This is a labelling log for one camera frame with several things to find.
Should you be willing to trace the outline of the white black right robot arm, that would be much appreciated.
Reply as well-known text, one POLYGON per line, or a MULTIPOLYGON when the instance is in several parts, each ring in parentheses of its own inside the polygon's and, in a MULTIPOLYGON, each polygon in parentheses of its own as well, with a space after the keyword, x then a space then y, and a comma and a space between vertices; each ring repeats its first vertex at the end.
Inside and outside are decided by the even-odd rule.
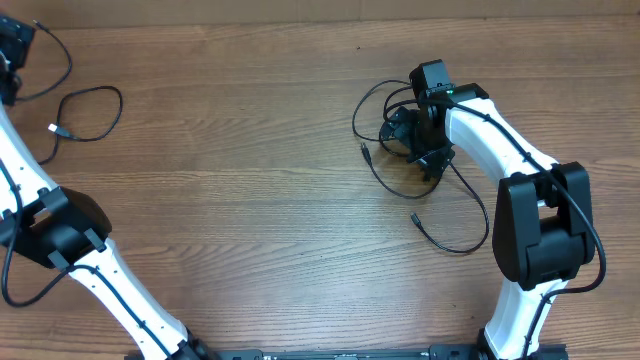
POLYGON ((539 335, 556 297, 580 268, 602 257, 586 169, 561 164, 528 143, 477 84, 457 86, 441 60, 409 75, 414 97, 384 106, 380 143, 396 140, 425 180, 441 177, 453 149, 465 151, 497 186, 492 248, 503 274, 498 303, 474 345, 444 348, 453 359, 565 359, 539 335))

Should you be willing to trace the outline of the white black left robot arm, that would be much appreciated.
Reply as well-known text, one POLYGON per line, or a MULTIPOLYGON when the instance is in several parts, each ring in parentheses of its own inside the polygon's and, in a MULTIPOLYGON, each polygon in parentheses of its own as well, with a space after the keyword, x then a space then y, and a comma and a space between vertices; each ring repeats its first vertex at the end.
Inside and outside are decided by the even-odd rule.
POLYGON ((1 116, 1 297, 13 308, 43 299, 71 277, 111 313, 138 346, 138 359, 211 359, 213 353, 169 314, 131 272, 113 239, 112 225, 88 195, 58 185, 1 116), (36 295, 9 293, 14 255, 57 270, 36 295))

